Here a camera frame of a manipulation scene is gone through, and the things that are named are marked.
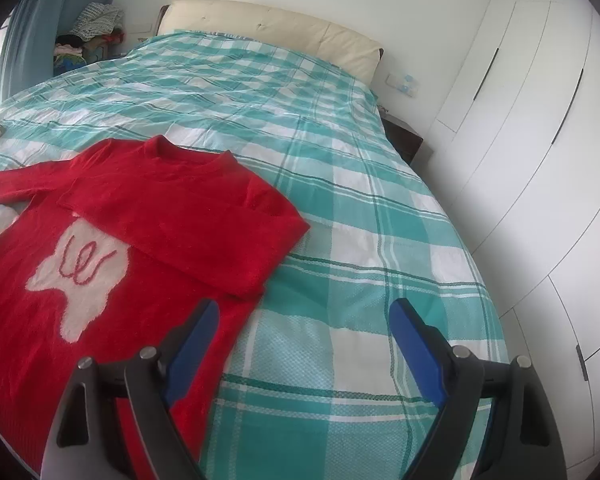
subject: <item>blue gripper pad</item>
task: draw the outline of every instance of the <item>blue gripper pad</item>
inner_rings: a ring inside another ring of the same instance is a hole
[[[423,336],[405,313],[399,300],[389,307],[389,328],[413,374],[422,396],[439,409],[446,402],[442,366],[429,351]]]
[[[202,358],[218,330],[219,321],[218,304],[212,301],[169,365],[167,385],[162,393],[162,398],[167,406],[173,406],[176,400],[187,395]]]

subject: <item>red sweater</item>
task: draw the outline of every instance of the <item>red sweater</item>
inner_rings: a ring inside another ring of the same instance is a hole
[[[213,298],[218,332],[171,410],[199,453],[224,361],[307,224],[230,152],[163,136],[0,172],[0,203],[21,200],[30,205],[0,235],[0,434],[40,470],[80,357],[127,359]]]

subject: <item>wall outlet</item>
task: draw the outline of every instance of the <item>wall outlet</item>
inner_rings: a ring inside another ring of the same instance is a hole
[[[410,75],[404,77],[398,76],[395,73],[389,72],[384,82],[387,86],[395,88],[398,92],[407,94],[409,97],[416,97],[418,93],[418,82]]]

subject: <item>folded clothes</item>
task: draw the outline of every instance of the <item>folded clothes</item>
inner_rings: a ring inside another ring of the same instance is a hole
[[[61,75],[69,70],[86,66],[87,62],[82,56],[75,54],[59,54],[54,56],[54,76]]]
[[[74,48],[84,45],[84,40],[75,34],[62,34],[56,38],[56,44],[71,45]]]
[[[60,54],[73,54],[74,56],[82,55],[82,47],[72,47],[71,45],[59,44],[56,43],[56,47],[54,49],[54,56],[59,56]]]

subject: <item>blue curtain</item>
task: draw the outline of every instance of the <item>blue curtain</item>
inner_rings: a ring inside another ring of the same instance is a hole
[[[56,36],[71,29],[90,2],[112,0],[20,0],[13,10],[0,56],[0,102],[53,77]]]

